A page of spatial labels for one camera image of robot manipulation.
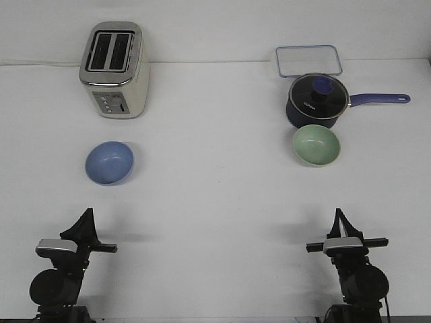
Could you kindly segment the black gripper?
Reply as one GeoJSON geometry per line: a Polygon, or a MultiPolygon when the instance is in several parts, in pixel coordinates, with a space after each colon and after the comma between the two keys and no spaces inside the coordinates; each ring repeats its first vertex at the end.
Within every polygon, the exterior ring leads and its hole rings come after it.
{"type": "Polygon", "coordinates": [[[368,264],[369,248],[380,248],[389,245],[388,238],[368,238],[364,239],[363,233],[357,230],[344,215],[340,208],[335,210],[335,218],[328,233],[328,238],[324,242],[306,244],[306,251],[322,252],[332,259],[332,263],[355,260],[358,264],[368,264]],[[341,237],[340,222],[345,235],[341,237]]]}
{"type": "Polygon", "coordinates": [[[71,266],[88,266],[92,252],[117,252],[116,244],[103,244],[98,239],[92,208],[87,208],[69,229],[60,233],[60,237],[64,240],[72,240],[77,245],[76,252],[69,259],[71,266]]]}

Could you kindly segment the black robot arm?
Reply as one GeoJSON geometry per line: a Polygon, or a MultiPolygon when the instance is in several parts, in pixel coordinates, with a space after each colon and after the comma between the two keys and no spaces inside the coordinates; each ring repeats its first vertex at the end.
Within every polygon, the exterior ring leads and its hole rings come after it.
{"type": "Polygon", "coordinates": [[[53,268],[38,273],[30,284],[30,298],[38,305],[37,322],[94,322],[86,306],[77,305],[92,252],[117,252],[117,245],[103,244],[95,227],[94,211],[83,215],[56,239],[41,239],[36,254],[53,268]]]}
{"type": "Polygon", "coordinates": [[[342,304],[333,304],[324,322],[381,322],[382,300],[387,300],[389,280],[371,264],[371,248],[386,247],[387,238],[365,238],[340,208],[335,210],[331,231],[323,242],[309,243],[306,251],[322,252],[337,269],[342,304]]]}

